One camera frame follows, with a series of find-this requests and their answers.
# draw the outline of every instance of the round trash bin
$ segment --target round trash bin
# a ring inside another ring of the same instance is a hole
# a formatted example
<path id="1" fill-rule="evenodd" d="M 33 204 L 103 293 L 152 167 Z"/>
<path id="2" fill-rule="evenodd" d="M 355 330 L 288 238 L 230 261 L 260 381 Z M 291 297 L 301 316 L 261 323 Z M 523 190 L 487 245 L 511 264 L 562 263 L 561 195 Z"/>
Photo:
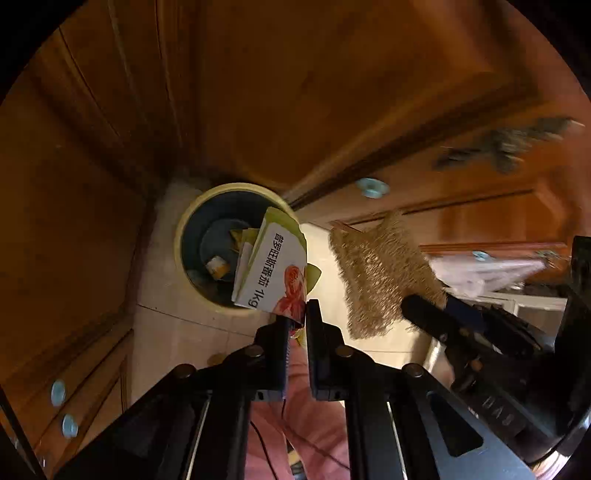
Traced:
<path id="1" fill-rule="evenodd" d="M 232 315 L 253 312 L 232 303 L 238 253 L 231 250 L 229 231 L 259 228 L 270 206 L 296 218 L 279 195 L 251 183 L 228 183 L 208 190 L 181 217 L 174 238 L 174 261 L 183 283 L 214 310 Z M 217 281 L 205 267 L 215 255 L 230 264 L 230 272 Z"/>

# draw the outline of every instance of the wire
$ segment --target wire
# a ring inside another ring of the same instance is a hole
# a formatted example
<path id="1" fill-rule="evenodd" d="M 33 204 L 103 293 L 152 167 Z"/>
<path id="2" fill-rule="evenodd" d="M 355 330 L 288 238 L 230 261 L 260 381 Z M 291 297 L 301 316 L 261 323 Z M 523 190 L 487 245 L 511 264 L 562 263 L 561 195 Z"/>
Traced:
<path id="1" fill-rule="evenodd" d="M 325 458 L 330 458 L 334 463 L 336 463 L 337 465 L 341 466 L 342 468 L 348 470 L 349 472 L 351 471 L 351 468 L 348 467 L 347 465 L 345 465 L 343 462 L 337 460 L 335 457 L 333 457 L 329 452 L 323 450 L 322 448 L 314 445 L 311 441 L 309 441 L 308 439 L 304 438 L 302 435 L 300 435 L 299 433 L 297 433 L 293 428 L 291 428 L 287 422 L 284 420 L 283 418 L 283 414 L 285 413 L 285 400 L 283 401 L 283 405 L 281 406 L 281 421 L 283 422 L 283 426 L 285 428 L 287 428 L 291 434 L 295 435 L 296 437 L 298 437 L 302 442 L 308 444 L 309 446 L 311 446 L 317 453 L 321 454 L 323 457 Z"/>
<path id="2" fill-rule="evenodd" d="M 269 454 L 267 453 L 267 446 L 265 445 L 265 442 L 262 439 L 261 432 L 258 431 L 258 428 L 256 427 L 256 425 L 252 421 L 251 421 L 251 425 L 252 425 L 252 428 L 255 429 L 255 432 L 258 435 L 259 440 L 261 441 L 262 451 L 265 452 L 265 457 L 267 457 L 267 463 L 269 464 L 269 468 L 271 468 L 271 472 L 273 473 L 275 480 L 279 480 L 279 477 L 275 473 L 275 469 L 273 468 L 273 465 L 271 464 L 271 459 L 269 458 Z"/>

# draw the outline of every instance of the beige floor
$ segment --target beige floor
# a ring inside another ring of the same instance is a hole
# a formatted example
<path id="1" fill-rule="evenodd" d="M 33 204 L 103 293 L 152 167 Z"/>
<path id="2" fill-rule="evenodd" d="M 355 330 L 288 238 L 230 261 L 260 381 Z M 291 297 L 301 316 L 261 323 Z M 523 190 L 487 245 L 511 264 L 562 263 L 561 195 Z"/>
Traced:
<path id="1" fill-rule="evenodd" d="M 173 182 L 157 206 L 135 312 L 132 401 L 180 363 L 203 368 L 214 353 L 229 353 L 251 343 L 256 329 L 269 320 L 263 312 L 248 317 L 216 314 L 180 281 L 172 253 L 174 231 L 181 214 L 199 193 L 188 184 Z M 328 233 L 313 225 L 303 225 L 303 232 L 309 261 L 323 272 L 309 295 L 320 300 L 323 319 L 341 328 L 346 343 L 380 363 L 401 367 L 411 359 L 422 362 L 425 342 L 402 323 L 381 338 L 349 338 L 344 288 L 329 249 Z"/>

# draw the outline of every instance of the pink pants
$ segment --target pink pants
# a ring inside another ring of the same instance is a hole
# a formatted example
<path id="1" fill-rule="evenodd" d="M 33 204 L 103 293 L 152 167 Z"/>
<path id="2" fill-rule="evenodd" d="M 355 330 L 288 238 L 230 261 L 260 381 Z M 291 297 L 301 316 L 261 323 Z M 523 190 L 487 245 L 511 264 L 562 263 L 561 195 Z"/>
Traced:
<path id="1" fill-rule="evenodd" d="M 285 438 L 300 455 L 309 480 L 350 479 L 345 409 L 339 402 L 318 402 L 312 398 L 306 353 L 295 340 L 290 341 L 285 406 L 282 402 L 253 402 L 251 422 L 261 434 L 279 480 L 293 480 Z M 248 431 L 245 479 L 274 480 L 261 439 L 252 425 Z"/>

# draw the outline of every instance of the white plastic bag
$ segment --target white plastic bag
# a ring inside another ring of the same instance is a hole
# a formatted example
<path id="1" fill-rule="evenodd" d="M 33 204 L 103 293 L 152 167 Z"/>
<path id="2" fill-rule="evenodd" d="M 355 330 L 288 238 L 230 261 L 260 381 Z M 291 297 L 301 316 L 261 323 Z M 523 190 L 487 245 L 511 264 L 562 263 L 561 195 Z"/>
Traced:
<path id="1" fill-rule="evenodd" d="M 429 261 L 435 276 L 457 294 L 475 298 L 486 291 L 521 281 L 545 268 L 543 260 L 479 260 L 470 255 L 449 255 Z"/>

